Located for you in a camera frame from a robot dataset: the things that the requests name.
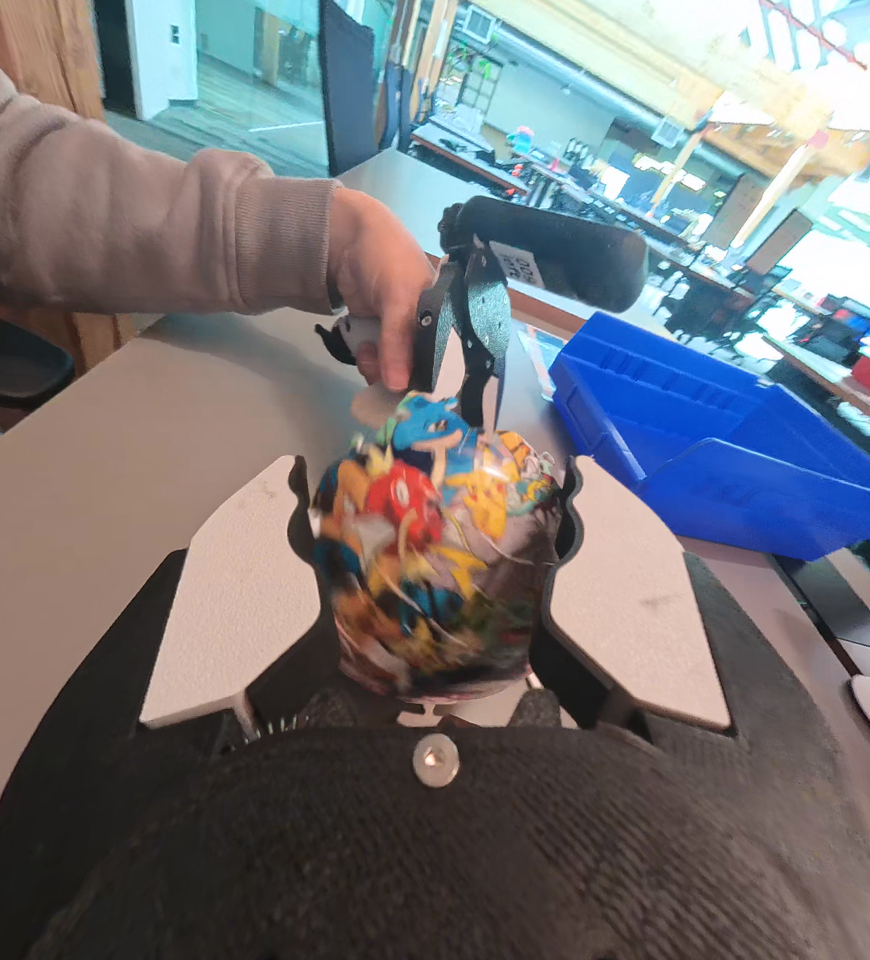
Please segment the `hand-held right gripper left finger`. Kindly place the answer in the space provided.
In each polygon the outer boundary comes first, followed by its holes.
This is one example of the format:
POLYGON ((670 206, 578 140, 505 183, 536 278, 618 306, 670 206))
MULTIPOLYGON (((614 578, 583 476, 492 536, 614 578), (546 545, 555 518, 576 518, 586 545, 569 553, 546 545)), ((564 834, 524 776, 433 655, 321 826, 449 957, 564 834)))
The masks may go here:
POLYGON ((187 549, 139 722, 167 728, 230 711, 245 732, 302 719, 340 642, 313 562, 304 457, 267 466, 187 549))

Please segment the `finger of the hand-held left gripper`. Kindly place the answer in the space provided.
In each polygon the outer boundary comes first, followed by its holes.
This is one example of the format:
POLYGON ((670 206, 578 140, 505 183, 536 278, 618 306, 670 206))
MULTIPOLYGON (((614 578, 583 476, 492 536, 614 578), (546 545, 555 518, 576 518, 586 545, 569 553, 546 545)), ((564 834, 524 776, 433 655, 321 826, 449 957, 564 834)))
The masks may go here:
POLYGON ((496 433, 504 393, 506 360, 472 355, 464 359, 464 376, 457 393, 464 422, 482 433, 496 433))

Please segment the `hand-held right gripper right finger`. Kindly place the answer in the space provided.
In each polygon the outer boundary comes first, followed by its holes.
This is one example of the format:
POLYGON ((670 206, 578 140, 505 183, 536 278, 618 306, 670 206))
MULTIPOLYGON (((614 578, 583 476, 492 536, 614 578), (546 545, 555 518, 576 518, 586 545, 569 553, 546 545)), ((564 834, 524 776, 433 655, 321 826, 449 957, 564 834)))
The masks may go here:
POLYGON ((651 717, 727 733, 732 716, 669 527, 588 456, 569 458, 558 560, 549 572, 530 665, 581 729, 636 732, 651 717))

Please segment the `colourful puzzle ball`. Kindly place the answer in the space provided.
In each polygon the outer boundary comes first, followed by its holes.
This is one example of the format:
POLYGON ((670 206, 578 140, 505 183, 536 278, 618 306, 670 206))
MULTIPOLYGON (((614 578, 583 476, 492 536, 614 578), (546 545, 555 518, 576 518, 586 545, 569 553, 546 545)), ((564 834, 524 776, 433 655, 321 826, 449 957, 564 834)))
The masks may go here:
POLYGON ((416 703, 525 679, 562 510, 548 452, 471 426, 455 397, 408 392, 311 499, 345 676, 416 703))

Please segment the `person's left hand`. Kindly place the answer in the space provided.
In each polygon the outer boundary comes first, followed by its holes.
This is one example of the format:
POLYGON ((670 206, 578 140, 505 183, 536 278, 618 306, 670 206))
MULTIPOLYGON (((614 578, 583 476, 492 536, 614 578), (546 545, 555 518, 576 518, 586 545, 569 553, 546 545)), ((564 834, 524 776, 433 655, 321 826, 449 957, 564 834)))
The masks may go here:
POLYGON ((337 185, 329 212, 326 280, 350 314, 378 318, 376 345, 356 352, 369 384, 407 389, 413 368, 416 310, 434 269, 402 221, 381 201, 337 185))

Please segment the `row of background work desks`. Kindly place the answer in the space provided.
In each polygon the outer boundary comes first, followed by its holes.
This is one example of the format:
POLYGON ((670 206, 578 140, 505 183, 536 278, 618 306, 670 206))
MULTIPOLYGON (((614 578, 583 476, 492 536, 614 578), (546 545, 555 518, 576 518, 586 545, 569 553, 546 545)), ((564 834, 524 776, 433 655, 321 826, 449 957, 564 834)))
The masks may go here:
MULTIPOLYGON (((736 183, 748 178, 761 194, 767 169, 784 161, 794 145, 768 137, 761 126, 742 126, 739 137, 731 125, 706 135, 677 174, 669 193, 649 215, 652 197, 662 184, 681 142, 666 148, 639 124, 610 109, 580 99, 492 101, 489 112, 474 126, 461 123, 458 110, 443 109, 409 126, 401 125, 398 146, 409 149, 421 127, 434 143, 420 148, 420 157, 441 162, 450 174, 468 177, 509 199, 526 200, 544 187, 544 201, 564 201, 570 211, 594 210, 591 200, 570 199, 569 188, 555 188, 535 166, 557 164, 557 173, 583 189, 634 210, 659 228, 651 234, 684 234, 696 244, 717 217, 736 183)), ((799 211, 811 222, 809 232, 783 256, 801 293, 870 297, 870 131, 833 131, 827 145, 806 162, 787 192, 729 258, 736 262, 764 244, 789 213, 799 211)))

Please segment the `blue plastic bin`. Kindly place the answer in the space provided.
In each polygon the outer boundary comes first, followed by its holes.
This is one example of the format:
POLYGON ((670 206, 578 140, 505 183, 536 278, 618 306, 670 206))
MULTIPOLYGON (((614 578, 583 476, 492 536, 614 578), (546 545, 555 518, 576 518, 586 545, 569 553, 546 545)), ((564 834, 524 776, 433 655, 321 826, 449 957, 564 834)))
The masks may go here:
POLYGON ((674 534, 809 562, 870 541, 870 457, 785 387, 601 311, 549 377, 577 453, 674 534))

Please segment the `dark bar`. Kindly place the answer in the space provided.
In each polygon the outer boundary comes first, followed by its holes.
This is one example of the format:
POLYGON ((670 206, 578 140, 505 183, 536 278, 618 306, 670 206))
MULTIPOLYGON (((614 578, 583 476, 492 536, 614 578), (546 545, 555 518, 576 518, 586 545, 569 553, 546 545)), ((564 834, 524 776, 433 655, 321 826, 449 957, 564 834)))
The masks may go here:
POLYGON ((826 641, 870 649, 870 608, 829 559, 772 555, 772 560, 826 641))

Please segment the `dark partition panel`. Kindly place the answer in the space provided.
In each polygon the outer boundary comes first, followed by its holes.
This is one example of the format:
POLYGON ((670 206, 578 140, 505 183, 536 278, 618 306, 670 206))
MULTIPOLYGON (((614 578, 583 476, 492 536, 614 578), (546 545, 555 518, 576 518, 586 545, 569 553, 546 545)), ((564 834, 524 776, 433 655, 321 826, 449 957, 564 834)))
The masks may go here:
POLYGON ((333 1, 319 3, 319 63, 328 174, 375 156, 375 35, 333 1))

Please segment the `dark office chair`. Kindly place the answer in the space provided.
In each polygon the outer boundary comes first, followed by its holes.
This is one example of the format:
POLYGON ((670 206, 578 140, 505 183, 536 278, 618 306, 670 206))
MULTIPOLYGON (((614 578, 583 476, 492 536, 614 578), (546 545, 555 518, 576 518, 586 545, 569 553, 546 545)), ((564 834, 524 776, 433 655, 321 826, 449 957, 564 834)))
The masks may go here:
POLYGON ((75 376, 73 359, 64 349, 0 318, 0 407, 31 413, 75 376))

